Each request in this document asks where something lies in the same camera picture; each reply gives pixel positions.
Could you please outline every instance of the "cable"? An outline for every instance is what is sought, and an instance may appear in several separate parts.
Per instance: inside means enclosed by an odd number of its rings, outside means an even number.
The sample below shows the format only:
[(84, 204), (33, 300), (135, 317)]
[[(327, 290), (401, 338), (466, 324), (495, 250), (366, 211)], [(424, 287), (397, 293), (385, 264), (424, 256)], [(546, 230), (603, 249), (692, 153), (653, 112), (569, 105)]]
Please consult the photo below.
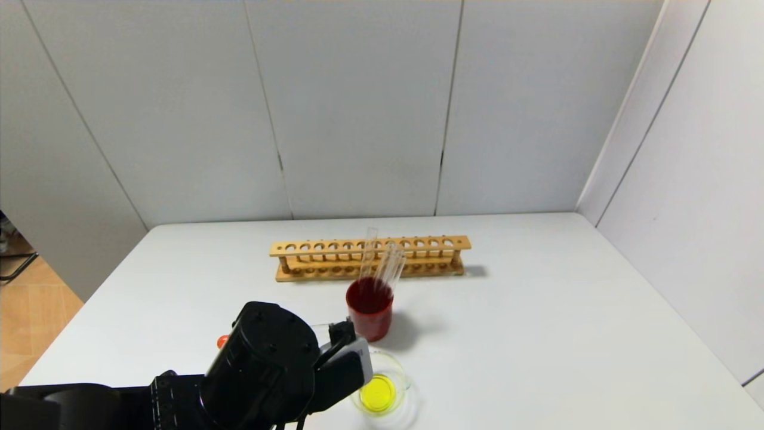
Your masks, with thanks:
[(305, 416), (302, 415), (297, 420), (297, 430), (303, 430), (304, 426), (305, 426)]

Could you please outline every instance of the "red liquid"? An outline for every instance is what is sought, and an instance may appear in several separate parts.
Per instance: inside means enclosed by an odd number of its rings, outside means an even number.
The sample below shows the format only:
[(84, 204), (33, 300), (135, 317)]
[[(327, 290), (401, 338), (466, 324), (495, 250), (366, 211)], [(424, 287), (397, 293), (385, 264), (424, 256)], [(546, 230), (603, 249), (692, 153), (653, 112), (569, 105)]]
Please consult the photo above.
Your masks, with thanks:
[(393, 290), (379, 279), (361, 278), (345, 293), (355, 332), (369, 342), (380, 340), (393, 319)]

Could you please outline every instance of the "wall seam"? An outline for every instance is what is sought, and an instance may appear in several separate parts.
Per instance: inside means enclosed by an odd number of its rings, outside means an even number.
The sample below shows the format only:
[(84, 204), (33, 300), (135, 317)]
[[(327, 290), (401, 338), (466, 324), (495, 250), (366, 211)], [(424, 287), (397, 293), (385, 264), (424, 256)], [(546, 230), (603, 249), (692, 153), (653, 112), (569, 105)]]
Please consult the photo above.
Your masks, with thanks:
[(435, 189), (435, 208), (432, 215), (438, 215), (438, 201), (440, 199), (440, 183), (443, 179), (443, 160), (445, 158), (445, 141), (448, 138), (448, 121), (451, 119), (451, 101), (454, 96), (454, 82), (456, 81), (456, 60), (459, 55), (459, 41), (461, 40), (461, 20), (465, 15), (465, 0), (461, 0), (459, 6), (459, 22), (456, 28), (456, 44), (454, 46), (454, 63), (451, 68), (451, 86), (448, 88), (448, 103), (445, 107), (445, 125), (443, 127), (443, 146), (440, 151), (440, 169), (438, 170), (438, 187)]
[(260, 60), (257, 58), (257, 46), (254, 42), (254, 32), (252, 31), (252, 21), (249, 18), (249, 9), (247, 8), (246, 0), (241, 0), (241, 5), (244, 7), (244, 16), (247, 19), (247, 30), (249, 31), (249, 40), (252, 42), (252, 53), (254, 54), (254, 63), (257, 66), (257, 76), (260, 78), (260, 87), (263, 90), (263, 98), (265, 99), (265, 109), (268, 111), (268, 122), (270, 123), (270, 133), (274, 138), (274, 147), (276, 149), (276, 157), (279, 163), (279, 170), (281, 174), (281, 183), (284, 186), (284, 193), (286, 194), (286, 203), (289, 205), (290, 216), (294, 220), (294, 209), (292, 208), (292, 199), (289, 196), (289, 188), (287, 187), (287, 176), (284, 174), (283, 159), (281, 158), (281, 152), (279, 152), (279, 144), (276, 139), (276, 127), (274, 127), (274, 116), (270, 113), (270, 104), (268, 102), (268, 93), (265, 90), (265, 79), (263, 78), (263, 72), (260, 68)]
[(53, 71), (56, 73), (56, 76), (58, 77), (59, 82), (61, 82), (61, 86), (63, 87), (63, 90), (66, 92), (66, 95), (69, 97), (69, 100), (72, 102), (72, 106), (74, 106), (74, 110), (75, 112), (77, 112), (79, 120), (82, 121), (83, 125), (85, 126), (85, 130), (87, 130), (88, 135), (90, 136), (92, 140), (92, 143), (94, 144), (95, 148), (98, 149), (98, 152), (101, 155), (101, 158), (103, 158), (103, 161), (106, 163), (106, 166), (108, 167), (109, 171), (114, 176), (114, 179), (117, 181), (117, 185), (119, 185), (119, 188), (122, 190), (122, 193), (125, 195), (125, 198), (128, 199), (130, 206), (133, 208), (133, 211), (135, 212), (135, 215), (141, 221), (141, 224), (143, 224), (143, 227), (146, 229), (146, 231), (148, 231), (149, 228), (146, 225), (146, 222), (144, 221), (143, 217), (141, 216), (141, 212), (138, 211), (138, 208), (135, 206), (135, 203), (130, 198), (130, 194), (128, 194), (127, 190), (125, 190), (125, 186), (122, 184), (122, 181), (119, 180), (119, 176), (117, 176), (117, 172), (114, 171), (112, 164), (108, 161), (108, 158), (106, 158), (106, 154), (101, 149), (101, 145), (98, 143), (96, 136), (93, 134), (92, 130), (90, 129), (90, 125), (88, 125), (88, 122), (85, 120), (85, 116), (83, 115), (82, 111), (79, 110), (79, 106), (77, 106), (77, 102), (74, 100), (74, 96), (72, 95), (72, 92), (69, 91), (69, 87), (66, 85), (66, 82), (64, 82), (63, 77), (61, 76), (61, 72), (58, 70), (58, 66), (56, 66), (56, 63), (53, 61), (53, 56), (50, 54), (50, 51), (48, 50), (47, 45), (43, 41), (40, 31), (37, 29), (37, 25), (34, 23), (34, 20), (32, 19), (32, 14), (29, 12), (29, 9), (27, 8), (27, 3), (25, 0), (21, 0), (21, 7), (24, 9), (24, 13), (27, 15), (27, 19), (29, 20), (29, 23), (32, 26), (32, 30), (34, 30), (34, 34), (37, 36), (37, 40), (40, 42), (40, 45), (43, 47), (43, 51), (45, 51), (45, 56), (47, 57), (48, 61), (50, 61), (50, 65), (53, 67)]
[(692, 44), (695, 42), (695, 36), (698, 35), (698, 30), (700, 30), (701, 25), (703, 24), (703, 19), (706, 17), (706, 12), (708, 11), (708, 6), (710, 4), (711, 4), (711, 0), (708, 0), (706, 2), (706, 6), (703, 8), (701, 19), (698, 20), (698, 25), (695, 26), (695, 30), (692, 32), (692, 37), (690, 37), (690, 43), (687, 45), (687, 49), (685, 50), (685, 53), (682, 54), (681, 60), (679, 61), (679, 65), (676, 68), (676, 71), (674, 72), (674, 76), (671, 78), (671, 82), (668, 84), (668, 88), (666, 89), (666, 92), (663, 94), (660, 104), (658, 104), (658, 109), (656, 110), (656, 113), (652, 116), (652, 119), (650, 120), (650, 124), (647, 126), (647, 130), (645, 131), (645, 135), (642, 136), (642, 140), (639, 141), (639, 145), (636, 147), (636, 151), (634, 151), (634, 155), (632, 155), (631, 160), (629, 160), (629, 164), (626, 166), (626, 170), (623, 171), (623, 174), (621, 175), (621, 178), (618, 181), (618, 185), (616, 185), (616, 189), (613, 191), (613, 194), (610, 195), (610, 199), (607, 201), (607, 204), (605, 205), (605, 208), (602, 211), (602, 214), (600, 215), (599, 219), (597, 219), (597, 222), (594, 225), (595, 228), (600, 225), (600, 223), (602, 222), (602, 219), (605, 217), (607, 210), (610, 208), (610, 204), (613, 203), (613, 199), (616, 197), (616, 194), (618, 194), (618, 190), (620, 189), (621, 184), (623, 184), (623, 180), (629, 174), (629, 170), (631, 169), (631, 166), (634, 164), (634, 160), (636, 160), (636, 156), (639, 154), (639, 151), (642, 149), (642, 145), (645, 143), (645, 140), (647, 140), (647, 135), (650, 134), (650, 130), (652, 130), (652, 126), (656, 123), (656, 119), (658, 118), (658, 115), (660, 114), (661, 109), (663, 109), (663, 103), (665, 103), (666, 99), (669, 97), (669, 93), (671, 92), (671, 89), (674, 86), (674, 82), (676, 81), (677, 76), (679, 76), (679, 72), (681, 71), (682, 66), (685, 65), (685, 59), (687, 59), (687, 54), (690, 52), (690, 49), (692, 49)]

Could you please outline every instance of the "white table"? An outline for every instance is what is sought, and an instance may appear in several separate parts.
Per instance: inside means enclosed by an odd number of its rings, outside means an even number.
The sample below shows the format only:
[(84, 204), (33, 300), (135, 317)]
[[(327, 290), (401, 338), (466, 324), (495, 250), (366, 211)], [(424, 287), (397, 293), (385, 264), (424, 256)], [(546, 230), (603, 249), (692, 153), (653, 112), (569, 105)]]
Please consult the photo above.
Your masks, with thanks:
[[(415, 428), (761, 429), (764, 412), (637, 271), (573, 213), (157, 227), (24, 384), (146, 385), (204, 373), (246, 301), (309, 324), (347, 282), (276, 283), (277, 240), (469, 235), (465, 277), (404, 279), (388, 336), (423, 399)], [(357, 428), (345, 404), (306, 428)]]

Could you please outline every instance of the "wooden floor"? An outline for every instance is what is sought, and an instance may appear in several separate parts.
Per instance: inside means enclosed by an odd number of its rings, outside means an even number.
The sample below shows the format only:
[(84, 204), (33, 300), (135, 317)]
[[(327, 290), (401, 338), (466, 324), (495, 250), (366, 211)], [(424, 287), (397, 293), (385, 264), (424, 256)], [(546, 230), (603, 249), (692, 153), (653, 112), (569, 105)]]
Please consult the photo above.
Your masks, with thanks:
[[(6, 254), (22, 252), (31, 247), (14, 238)], [(21, 261), (3, 259), (0, 272), (9, 275)], [(42, 257), (0, 285), (0, 392), (21, 382), (82, 306)]]

